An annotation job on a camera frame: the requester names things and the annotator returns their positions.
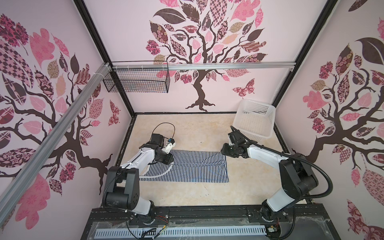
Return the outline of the white plastic laundry basket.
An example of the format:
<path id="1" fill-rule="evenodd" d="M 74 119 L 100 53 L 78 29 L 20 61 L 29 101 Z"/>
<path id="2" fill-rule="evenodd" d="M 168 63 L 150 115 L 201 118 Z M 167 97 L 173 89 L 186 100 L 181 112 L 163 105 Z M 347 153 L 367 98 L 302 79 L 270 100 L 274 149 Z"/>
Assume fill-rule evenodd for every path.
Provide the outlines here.
<path id="1" fill-rule="evenodd" d="M 243 99 L 237 110 L 233 127 L 256 142 L 273 135 L 276 108 L 272 105 Z"/>

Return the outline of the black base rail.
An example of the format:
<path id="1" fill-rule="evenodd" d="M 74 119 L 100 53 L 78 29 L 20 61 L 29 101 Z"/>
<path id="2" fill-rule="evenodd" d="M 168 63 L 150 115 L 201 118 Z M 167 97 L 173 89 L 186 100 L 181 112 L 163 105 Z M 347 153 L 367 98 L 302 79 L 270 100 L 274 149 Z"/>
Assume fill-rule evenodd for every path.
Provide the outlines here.
<path id="1" fill-rule="evenodd" d="M 293 213 L 297 217 L 322 217 L 329 215 L 322 204 L 298 204 L 292 208 L 285 208 L 277 213 L 267 215 L 261 205 L 233 205 L 233 206 L 183 206 L 183 207 L 154 207 L 148 215 L 134 214 L 124 210 L 92 209 L 86 226 L 94 222 L 129 221 L 136 225 L 165 224 L 186 220 L 217 220 L 217 219 L 246 219 L 250 223 L 287 222 Z"/>

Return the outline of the left aluminium rail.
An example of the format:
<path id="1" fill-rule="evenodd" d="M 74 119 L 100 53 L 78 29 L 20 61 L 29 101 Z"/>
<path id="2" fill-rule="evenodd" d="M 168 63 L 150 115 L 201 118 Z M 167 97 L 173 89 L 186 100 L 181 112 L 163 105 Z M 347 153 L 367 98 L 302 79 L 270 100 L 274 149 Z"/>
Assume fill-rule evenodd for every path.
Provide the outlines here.
<path id="1" fill-rule="evenodd" d="M 1 195 L 1 224 L 5 222 L 11 214 L 17 202 L 26 192 L 32 181 L 35 179 L 44 163 L 48 160 L 55 147 L 61 141 L 68 128 L 74 122 L 80 113 L 82 107 L 85 106 L 89 97 L 91 97 L 98 84 L 111 70 L 110 63 L 103 63 L 93 74 L 90 81 L 83 88 L 75 101 L 71 104 L 63 117 L 55 125 L 52 132 L 44 139 L 37 148 L 30 160 L 24 165 L 20 173 L 12 180 L 9 186 Z"/>

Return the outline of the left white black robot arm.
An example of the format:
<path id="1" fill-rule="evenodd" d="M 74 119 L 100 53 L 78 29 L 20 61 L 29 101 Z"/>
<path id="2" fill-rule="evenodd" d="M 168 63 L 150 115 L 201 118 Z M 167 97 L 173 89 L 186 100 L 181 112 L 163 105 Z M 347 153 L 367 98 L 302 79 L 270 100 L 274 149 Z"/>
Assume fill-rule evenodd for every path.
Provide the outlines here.
<path id="1" fill-rule="evenodd" d="M 171 150 L 175 145 L 167 143 L 161 147 L 144 144 L 128 163 L 111 167 L 107 173 L 101 207 L 106 210 L 126 210 L 154 219 L 154 203 L 140 196 L 140 173 L 152 161 L 172 166 L 174 156 Z"/>

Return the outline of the aluminium rail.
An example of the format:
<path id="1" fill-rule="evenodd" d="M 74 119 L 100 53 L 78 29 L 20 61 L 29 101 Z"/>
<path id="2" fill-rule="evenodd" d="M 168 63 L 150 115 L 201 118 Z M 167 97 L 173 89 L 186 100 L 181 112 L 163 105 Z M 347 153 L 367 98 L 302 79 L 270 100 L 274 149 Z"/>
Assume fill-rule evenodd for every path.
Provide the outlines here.
<path id="1" fill-rule="evenodd" d="M 63 117 L 55 125 L 52 132 L 44 139 L 37 148 L 30 160 L 24 165 L 20 173 L 12 180 L 9 186 L 1 195 L 1 224 L 5 222 L 11 214 L 17 202 L 26 192 L 32 181 L 35 179 L 44 163 L 48 160 L 55 147 L 61 141 L 68 128 L 74 122 L 80 113 L 82 107 L 85 106 L 89 97 L 91 97 L 98 84 L 111 70 L 110 63 L 103 63 L 93 74 L 90 81 L 83 88 L 75 101 L 71 104 Z"/>
<path id="2" fill-rule="evenodd" d="M 259 63 L 218 63 L 218 64 L 147 64 L 147 65 L 117 65 L 113 69 L 155 69 L 169 71 L 189 71 L 189 70 L 229 70 L 229 69 L 293 69 L 294 62 L 259 62 Z"/>

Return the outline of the back aluminium rail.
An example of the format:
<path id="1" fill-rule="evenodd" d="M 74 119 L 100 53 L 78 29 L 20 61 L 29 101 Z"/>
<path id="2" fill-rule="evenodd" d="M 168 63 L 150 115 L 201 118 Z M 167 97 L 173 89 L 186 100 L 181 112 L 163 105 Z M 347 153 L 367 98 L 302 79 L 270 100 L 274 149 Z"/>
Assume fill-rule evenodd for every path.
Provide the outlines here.
<path id="1" fill-rule="evenodd" d="M 229 70 L 229 69 L 293 69 L 294 62 L 259 62 L 259 63 L 218 63 L 218 64 L 147 64 L 147 65 L 117 65 L 113 69 L 155 69 L 169 71 L 189 71 L 189 70 Z"/>

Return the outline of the blue white striped tank top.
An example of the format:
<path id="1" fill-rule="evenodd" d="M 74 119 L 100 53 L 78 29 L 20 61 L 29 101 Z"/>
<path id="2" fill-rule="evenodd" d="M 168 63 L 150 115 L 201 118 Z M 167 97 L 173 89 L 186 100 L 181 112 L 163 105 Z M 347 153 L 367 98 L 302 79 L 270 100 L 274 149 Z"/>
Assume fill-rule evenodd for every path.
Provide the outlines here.
<path id="1" fill-rule="evenodd" d="M 220 152 L 172 150 L 172 165 L 150 165 L 140 176 L 144 182 L 228 183 L 227 158 Z"/>

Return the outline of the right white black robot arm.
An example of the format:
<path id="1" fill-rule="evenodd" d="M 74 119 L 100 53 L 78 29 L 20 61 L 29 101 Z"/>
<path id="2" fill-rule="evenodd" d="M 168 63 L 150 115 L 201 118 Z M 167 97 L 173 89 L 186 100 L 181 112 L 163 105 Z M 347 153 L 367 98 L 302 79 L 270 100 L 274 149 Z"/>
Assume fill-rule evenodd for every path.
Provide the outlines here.
<path id="1" fill-rule="evenodd" d="M 231 158 L 242 157 L 261 161 L 280 172 L 281 187 L 262 203 L 261 216 L 266 222 L 276 218 L 278 212 L 301 201 L 303 197 L 319 184 L 312 167 L 304 163 L 297 154 L 287 155 L 258 145 L 231 126 L 229 142 L 221 153 Z"/>

